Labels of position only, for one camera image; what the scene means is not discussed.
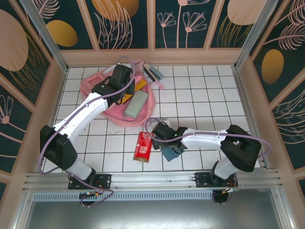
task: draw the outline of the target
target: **red carton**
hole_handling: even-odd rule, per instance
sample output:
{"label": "red carton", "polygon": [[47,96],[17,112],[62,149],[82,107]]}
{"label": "red carton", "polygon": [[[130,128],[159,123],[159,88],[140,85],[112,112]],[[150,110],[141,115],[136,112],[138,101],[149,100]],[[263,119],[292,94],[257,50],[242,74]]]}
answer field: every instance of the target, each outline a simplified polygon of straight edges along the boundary
{"label": "red carton", "polygon": [[133,159],[135,161],[148,163],[149,157],[151,155],[151,148],[152,148],[152,139],[148,136],[146,132],[140,132]]}

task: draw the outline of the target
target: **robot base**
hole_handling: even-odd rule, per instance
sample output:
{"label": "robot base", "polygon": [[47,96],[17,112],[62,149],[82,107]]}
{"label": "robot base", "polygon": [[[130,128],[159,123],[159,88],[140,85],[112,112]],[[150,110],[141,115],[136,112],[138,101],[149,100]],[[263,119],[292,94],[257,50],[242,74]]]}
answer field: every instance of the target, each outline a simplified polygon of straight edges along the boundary
{"label": "robot base", "polygon": [[[110,189],[111,184],[111,174],[96,174],[95,182],[92,186],[103,189]],[[70,176],[69,178],[69,190],[88,190],[91,189],[84,184],[80,183],[77,179]]]}

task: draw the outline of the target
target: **green sponge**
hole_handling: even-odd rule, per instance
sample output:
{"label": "green sponge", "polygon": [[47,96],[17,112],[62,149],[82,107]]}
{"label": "green sponge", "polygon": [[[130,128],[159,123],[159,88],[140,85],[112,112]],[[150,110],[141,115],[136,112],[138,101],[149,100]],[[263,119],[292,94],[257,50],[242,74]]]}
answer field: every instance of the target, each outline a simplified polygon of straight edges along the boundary
{"label": "green sponge", "polygon": [[136,91],[130,101],[128,107],[125,110],[125,115],[130,118],[138,117],[140,111],[142,110],[146,100],[148,98],[148,94],[143,91]]}

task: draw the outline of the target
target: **white tile floor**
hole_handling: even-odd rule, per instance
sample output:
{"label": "white tile floor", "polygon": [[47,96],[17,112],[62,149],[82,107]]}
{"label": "white tile floor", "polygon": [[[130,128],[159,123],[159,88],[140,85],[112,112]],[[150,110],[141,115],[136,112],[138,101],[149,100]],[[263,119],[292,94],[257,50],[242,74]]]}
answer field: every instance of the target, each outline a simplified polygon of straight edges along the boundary
{"label": "white tile floor", "polygon": [[[186,126],[198,130],[221,130],[237,124],[249,127],[230,66],[157,66],[164,75],[164,90],[154,89],[156,108],[152,117],[168,117],[173,128]],[[67,117],[82,102],[80,83],[104,67],[70,68],[62,93],[56,123]],[[149,164],[132,161],[140,126],[119,127],[98,115],[77,138],[74,147],[79,158],[97,172],[173,171],[211,169],[224,157],[219,151],[191,149],[168,162],[152,149]],[[55,167],[44,163],[44,171]]]}

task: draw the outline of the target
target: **yellow object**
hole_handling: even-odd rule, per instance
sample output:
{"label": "yellow object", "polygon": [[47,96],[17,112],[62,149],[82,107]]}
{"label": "yellow object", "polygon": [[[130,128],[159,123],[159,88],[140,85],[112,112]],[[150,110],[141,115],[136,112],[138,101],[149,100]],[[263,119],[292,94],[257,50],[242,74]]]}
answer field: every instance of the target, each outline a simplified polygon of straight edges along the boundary
{"label": "yellow object", "polygon": [[262,77],[267,84],[275,83],[280,77],[284,67],[284,57],[276,49],[268,51],[263,59]]}
{"label": "yellow object", "polygon": [[9,71],[19,71],[28,58],[27,34],[19,22],[0,10],[0,66]]}
{"label": "yellow object", "polygon": [[71,47],[77,43],[77,34],[68,23],[61,20],[53,20],[47,24],[55,42],[64,47]]}
{"label": "yellow object", "polygon": [[265,2],[265,0],[230,0],[228,17],[236,25],[251,25],[256,21]]}
{"label": "yellow object", "polygon": [[[147,84],[147,82],[145,80],[141,79],[134,87],[134,92],[142,89],[146,84]],[[131,97],[132,97],[131,94],[126,94],[123,98],[122,104],[125,104]]]}
{"label": "yellow object", "polygon": [[104,18],[112,21],[122,21],[123,17],[119,19],[120,10],[117,2],[122,11],[123,9],[127,11],[129,17],[132,17],[138,11],[139,0],[92,0],[96,10]]}

